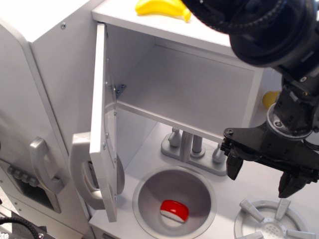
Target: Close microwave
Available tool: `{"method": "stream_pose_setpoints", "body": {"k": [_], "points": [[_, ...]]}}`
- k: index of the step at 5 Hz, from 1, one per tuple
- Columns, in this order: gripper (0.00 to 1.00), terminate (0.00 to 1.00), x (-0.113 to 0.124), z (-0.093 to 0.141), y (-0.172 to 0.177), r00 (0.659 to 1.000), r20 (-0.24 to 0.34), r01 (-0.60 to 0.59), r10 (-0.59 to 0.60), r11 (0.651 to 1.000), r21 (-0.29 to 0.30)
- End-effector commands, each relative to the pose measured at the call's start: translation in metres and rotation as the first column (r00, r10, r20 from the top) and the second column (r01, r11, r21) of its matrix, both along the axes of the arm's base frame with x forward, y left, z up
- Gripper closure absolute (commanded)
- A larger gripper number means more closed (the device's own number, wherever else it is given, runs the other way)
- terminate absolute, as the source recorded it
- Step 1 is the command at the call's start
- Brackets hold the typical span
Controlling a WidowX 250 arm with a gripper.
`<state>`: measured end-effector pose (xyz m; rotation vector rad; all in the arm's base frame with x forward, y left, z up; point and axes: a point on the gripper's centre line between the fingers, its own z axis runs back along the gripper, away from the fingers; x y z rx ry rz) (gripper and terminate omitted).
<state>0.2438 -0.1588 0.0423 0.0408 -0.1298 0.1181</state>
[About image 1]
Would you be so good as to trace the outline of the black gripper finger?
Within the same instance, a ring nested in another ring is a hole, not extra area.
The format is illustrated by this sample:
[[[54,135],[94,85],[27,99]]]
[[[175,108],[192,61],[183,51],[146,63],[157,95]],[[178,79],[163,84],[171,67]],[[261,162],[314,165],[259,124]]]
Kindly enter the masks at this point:
[[[294,176],[293,174],[284,172],[279,183],[279,198],[288,198],[304,188],[309,182],[308,177],[303,175]]]
[[[243,159],[239,157],[234,149],[230,150],[226,161],[227,176],[230,179],[235,180],[241,170],[242,165]]]

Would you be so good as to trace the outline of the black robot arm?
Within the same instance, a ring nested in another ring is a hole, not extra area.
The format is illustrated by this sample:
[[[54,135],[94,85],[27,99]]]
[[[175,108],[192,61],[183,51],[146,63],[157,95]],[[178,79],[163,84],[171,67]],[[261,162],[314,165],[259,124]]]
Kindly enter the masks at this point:
[[[244,161],[283,172],[279,197],[319,179],[319,156],[307,137],[319,130],[319,3],[316,0],[187,0],[206,26],[229,35],[245,63],[282,75],[282,89],[266,121],[227,128],[221,149],[236,179]]]

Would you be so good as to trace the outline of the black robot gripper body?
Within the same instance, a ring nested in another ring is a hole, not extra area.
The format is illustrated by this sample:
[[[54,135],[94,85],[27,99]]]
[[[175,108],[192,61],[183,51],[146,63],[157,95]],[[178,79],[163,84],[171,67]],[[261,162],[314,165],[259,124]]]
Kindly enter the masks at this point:
[[[319,130],[319,87],[285,84],[267,109],[266,121],[251,128],[227,128],[222,150],[234,149],[244,161],[253,161],[294,176],[319,180],[319,155],[306,138]]]

